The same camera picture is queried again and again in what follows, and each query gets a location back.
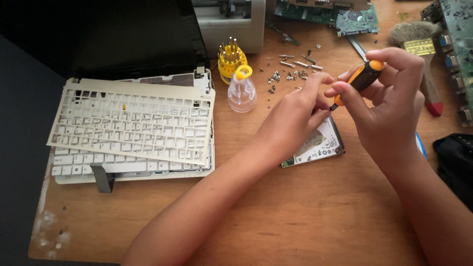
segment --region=clear plastic bottle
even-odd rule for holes
[[[256,90],[250,78],[252,73],[250,66],[239,66],[228,87],[228,103],[239,113],[246,113],[256,105]]]

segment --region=brush bristles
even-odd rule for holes
[[[439,31],[438,25],[427,21],[403,22],[396,24],[388,37],[392,46],[401,47],[405,42],[432,38]]]

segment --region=wooden brush handle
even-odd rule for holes
[[[420,91],[425,96],[425,106],[429,112],[433,116],[439,117],[443,112],[443,102],[430,68],[434,54],[421,55],[421,57],[425,60],[425,68],[422,82],[420,83]]]

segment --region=red brush tip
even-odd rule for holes
[[[439,117],[442,115],[443,113],[443,103],[426,103],[425,106],[427,107],[427,109],[429,110],[429,112],[435,116],[435,117]]]

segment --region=orange screwdriver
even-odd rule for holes
[[[355,73],[348,80],[348,84],[352,85],[358,92],[368,88],[373,82],[375,82],[381,71],[383,71],[384,64],[378,60],[370,60],[360,66]],[[344,103],[340,99],[340,95],[335,96],[333,99],[334,103],[330,106],[330,111],[337,109],[339,106],[344,106]]]

